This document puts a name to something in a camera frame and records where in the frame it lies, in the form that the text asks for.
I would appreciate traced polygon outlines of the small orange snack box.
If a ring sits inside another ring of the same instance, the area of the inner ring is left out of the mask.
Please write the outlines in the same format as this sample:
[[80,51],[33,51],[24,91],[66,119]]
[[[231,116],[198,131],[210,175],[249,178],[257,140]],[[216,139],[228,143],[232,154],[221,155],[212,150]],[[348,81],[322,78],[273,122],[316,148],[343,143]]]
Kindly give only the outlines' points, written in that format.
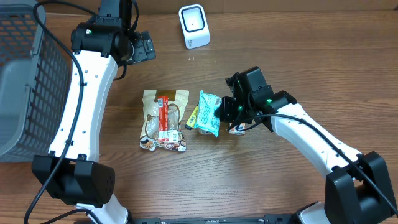
[[230,134],[237,135],[237,136],[243,136],[245,135],[245,124],[241,123],[232,129],[229,130]]

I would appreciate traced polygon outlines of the teal orange snack pack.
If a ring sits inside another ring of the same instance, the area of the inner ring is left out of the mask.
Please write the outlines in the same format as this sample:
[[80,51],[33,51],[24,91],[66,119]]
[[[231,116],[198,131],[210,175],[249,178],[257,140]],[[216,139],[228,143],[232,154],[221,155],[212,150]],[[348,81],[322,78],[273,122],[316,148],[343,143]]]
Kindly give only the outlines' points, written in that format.
[[194,128],[201,134],[219,136],[220,119],[215,116],[221,105],[221,98],[217,95],[200,92],[197,120]]

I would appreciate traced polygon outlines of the yellow highlighter pen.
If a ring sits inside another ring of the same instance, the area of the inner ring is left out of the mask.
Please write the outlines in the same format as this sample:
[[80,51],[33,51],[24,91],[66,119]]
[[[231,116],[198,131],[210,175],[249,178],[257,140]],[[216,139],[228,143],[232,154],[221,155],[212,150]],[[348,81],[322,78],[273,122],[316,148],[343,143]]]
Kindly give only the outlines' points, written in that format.
[[198,105],[194,108],[191,115],[189,116],[187,122],[185,123],[185,128],[191,130],[194,128],[195,123],[197,121],[197,114],[198,114]]

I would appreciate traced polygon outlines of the beige brown snack pouch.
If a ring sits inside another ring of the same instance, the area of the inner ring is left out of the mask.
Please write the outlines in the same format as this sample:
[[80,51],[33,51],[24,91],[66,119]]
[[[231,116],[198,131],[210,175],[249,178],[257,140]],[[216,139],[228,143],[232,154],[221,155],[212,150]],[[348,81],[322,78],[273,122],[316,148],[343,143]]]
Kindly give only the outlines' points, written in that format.
[[[176,104],[180,111],[178,128],[179,141],[177,143],[164,143],[158,140],[159,107],[157,99],[159,96],[163,95],[168,96],[169,104]],[[188,103],[188,97],[189,91],[187,90],[144,90],[142,97],[144,124],[139,141],[141,148],[148,149],[150,151],[154,151],[158,147],[170,151],[186,151],[187,142],[182,133],[181,123]]]

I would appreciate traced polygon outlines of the red stick snack packet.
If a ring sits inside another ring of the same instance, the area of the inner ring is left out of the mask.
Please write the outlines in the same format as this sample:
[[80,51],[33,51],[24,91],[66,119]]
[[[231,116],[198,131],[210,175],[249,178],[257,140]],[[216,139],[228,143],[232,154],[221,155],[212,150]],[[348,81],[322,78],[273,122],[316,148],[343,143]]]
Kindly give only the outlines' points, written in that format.
[[164,143],[177,143],[179,141],[178,128],[180,111],[176,104],[169,104],[168,96],[159,96],[159,132],[158,140]]

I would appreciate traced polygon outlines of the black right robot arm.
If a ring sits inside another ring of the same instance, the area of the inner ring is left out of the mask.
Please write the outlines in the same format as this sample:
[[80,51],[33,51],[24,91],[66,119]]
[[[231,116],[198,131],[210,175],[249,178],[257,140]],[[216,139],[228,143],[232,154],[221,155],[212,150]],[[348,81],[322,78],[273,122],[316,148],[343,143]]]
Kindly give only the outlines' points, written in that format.
[[273,92],[261,69],[226,79],[232,95],[215,115],[231,128],[263,124],[295,146],[325,178],[325,199],[291,214],[289,223],[380,223],[397,215],[385,160],[344,144],[320,126],[286,91]]

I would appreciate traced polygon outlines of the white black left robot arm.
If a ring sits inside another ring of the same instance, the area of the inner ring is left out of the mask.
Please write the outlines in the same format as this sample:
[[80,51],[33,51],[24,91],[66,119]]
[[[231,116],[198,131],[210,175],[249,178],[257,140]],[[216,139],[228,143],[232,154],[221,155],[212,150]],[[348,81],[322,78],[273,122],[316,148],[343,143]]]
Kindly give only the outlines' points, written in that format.
[[100,129],[118,69],[155,59],[148,32],[138,32],[135,1],[102,1],[97,12],[77,25],[66,53],[72,78],[59,129],[32,171],[41,192],[83,212],[92,223],[132,223],[128,209],[114,195],[114,169],[100,164]]

